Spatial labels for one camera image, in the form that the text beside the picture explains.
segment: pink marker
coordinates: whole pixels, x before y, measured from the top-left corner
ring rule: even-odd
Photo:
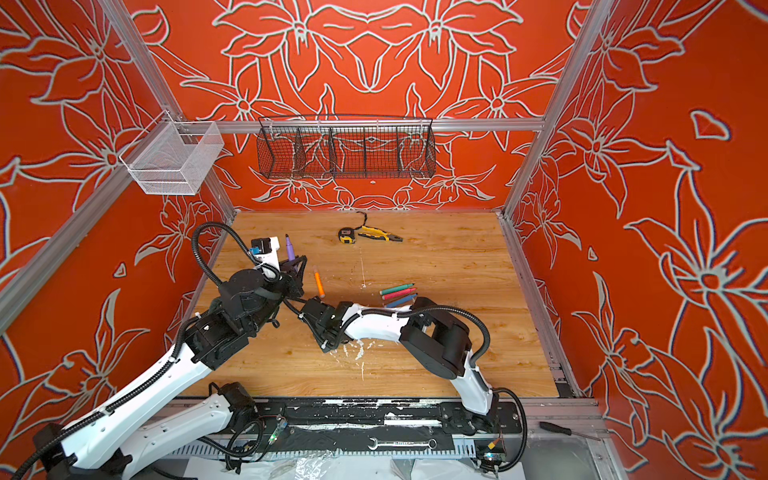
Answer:
[[[389,300],[392,298],[397,298],[399,296],[408,295],[409,293],[414,293],[416,291],[416,288],[406,288],[405,290],[400,290],[399,292],[392,292],[387,293],[386,295],[382,295],[382,300]]]

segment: orange marker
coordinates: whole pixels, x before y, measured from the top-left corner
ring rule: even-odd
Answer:
[[[320,298],[325,298],[326,291],[323,290],[323,282],[320,281],[320,272],[317,271],[317,267],[315,267],[315,283],[317,283],[317,293],[320,294]]]

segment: wood grain surface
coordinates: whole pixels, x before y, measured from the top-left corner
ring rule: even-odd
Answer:
[[[339,228],[361,223],[355,213],[241,213],[233,228],[248,245],[252,238],[278,236],[280,260],[287,258],[288,233],[296,255],[309,257],[304,298],[317,294],[316,266],[330,305],[381,306],[380,290],[415,283],[420,296],[474,313],[491,332],[491,348],[478,365],[492,386],[520,396],[558,396],[494,213],[370,212],[369,226],[405,241],[339,242]],[[229,237],[214,272],[226,279],[251,266]],[[208,281],[197,310],[216,296]],[[458,396],[399,344],[364,339],[323,354],[287,308],[277,318],[279,329],[265,325],[248,347],[184,394],[206,396],[208,382],[240,382],[253,396]],[[469,325],[477,349],[482,335]]]

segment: purple marker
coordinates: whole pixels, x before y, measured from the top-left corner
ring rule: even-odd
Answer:
[[[288,250],[288,260],[295,260],[296,254],[293,252],[293,243],[290,242],[288,233],[286,233],[286,249]]]

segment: blue marker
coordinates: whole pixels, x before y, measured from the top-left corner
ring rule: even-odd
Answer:
[[[404,296],[403,298],[398,298],[392,303],[387,303],[384,307],[393,308],[394,306],[401,306],[403,303],[408,303],[411,300],[415,299],[417,296],[418,296],[417,293],[414,293],[413,295]]]
[[[296,254],[293,252],[293,243],[290,242],[288,233],[286,233],[286,250],[288,250],[288,260],[295,260]]]

